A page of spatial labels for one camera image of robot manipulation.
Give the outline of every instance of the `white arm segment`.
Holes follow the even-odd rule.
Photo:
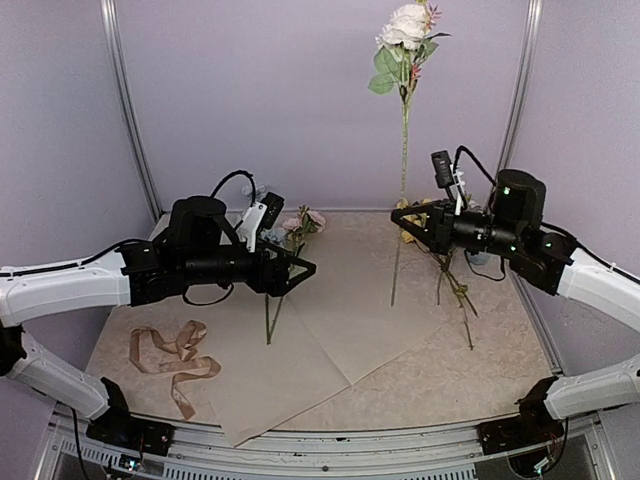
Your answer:
[[[15,273],[37,267],[4,267],[0,273]],[[84,267],[38,273],[35,275],[0,277],[0,321],[14,327],[33,318],[54,313],[98,306],[130,303],[129,279],[121,273],[125,266],[122,255],[111,252]],[[108,409],[109,395],[103,383],[86,375],[42,347],[28,333],[22,334],[22,347],[27,354],[7,374],[95,419]]]
[[[565,267],[558,295],[592,306],[640,332],[640,285],[577,249]],[[640,355],[611,367],[554,382],[545,405],[562,419],[583,412],[640,402]]]
[[[0,273],[20,272],[37,267],[3,267]],[[32,318],[99,306],[128,305],[129,278],[121,269],[122,255],[116,252],[84,267],[0,278],[0,319],[5,327],[20,325]]]
[[[26,332],[22,334],[22,347],[27,358],[18,360],[7,377],[29,385],[91,420],[107,411],[109,394],[99,379],[56,357]]]

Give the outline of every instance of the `white rose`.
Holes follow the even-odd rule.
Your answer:
[[[376,38],[378,47],[404,45],[408,50],[417,50],[431,30],[431,16],[424,5],[409,4],[393,12],[391,20],[382,27]]]

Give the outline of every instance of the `table surface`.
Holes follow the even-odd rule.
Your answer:
[[[388,214],[331,215],[334,221],[351,221],[355,216],[363,230],[370,225],[384,225],[382,228],[393,231]],[[366,242],[362,248],[369,248]],[[411,266],[420,268],[423,274],[424,269],[428,269],[435,279],[439,276],[435,262],[419,252],[415,244],[403,245],[402,258],[400,275]],[[495,275],[499,273],[498,266],[498,260],[493,258],[478,269]],[[530,319],[508,277],[503,282],[493,282],[473,275],[461,251],[454,257],[451,271],[461,283],[468,285],[469,296],[479,313],[478,317],[469,314],[473,350],[468,345],[464,314],[451,290],[443,284],[439,308],[446,315],[446,321],[435,333],[354,386],[291,418],[278,429],[394,429],[479,420],[516,412],[515,402],[538,380],[549,376],[549,365]],[[424,295],[436,301],[435,290],[425,291]],[[136,311],[114,309],[90,361],[87,369],[90,373],[122,376],[128,363],[130,325],[139,325],[142,321],[136,318]],[[153,310],[145,311],[148,315]],[[154,326],[159,330],[175,329],[174,325]],[[160,386],[153,377],[141,380],[136,391],[139,394],[135,394],[135,398],[131,392],[127,393],[133,411],[181,418],[166,394],[166,385]],[[215,412],[202,384],[187,382],[183,391],[198,411],[193,420],[215,425]]]

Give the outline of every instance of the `yellow flower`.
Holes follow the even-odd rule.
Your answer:
[[[425,205],[430,201],[431,201],[430,199],[425,198],[420,203],[422,205]],[[408,206],[409,206],[409,200],[407,200],[406,198],[401,198],[400,201],[396,204],[396,208],[406,208]],[[415,225],[418,225],[419,227],[422,227],[427,220],[427,215],[424,213],[420,215],[407,215],[405,219],[412,222]],[[404,243],[411,243],[416,241],[415,237],[411,235],[409,232],[407,232],[406,230],[402,230],[402,232],[400,233],[400,237],[402,238],[402,241]]]

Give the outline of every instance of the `green leaf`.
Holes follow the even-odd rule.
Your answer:
[[[433,40],[434,38],[438,38],[438,37],[450,37],[451,34],[450,33],[436,33],[435,35],[431,35],[430,37],[427,37],[425,40]]]
[[[376,66],[378,73],[391,73],[394,76],[398,75],[398,62],[396,62],[391,52],[386,47],[382,47],[373,57],[373,64]]]
[[[384,95],[393,89],[394,83],[393,77],[388,73],[384,73],[373,77],[369,82],[368,88],[378,95]]]
[[[435,52],[436,48],[439,47],[436,42],[432,42],[431,40],[423,41],[422,45],[424,46],[424,58],[428,58],[433,55],[433,52]]]

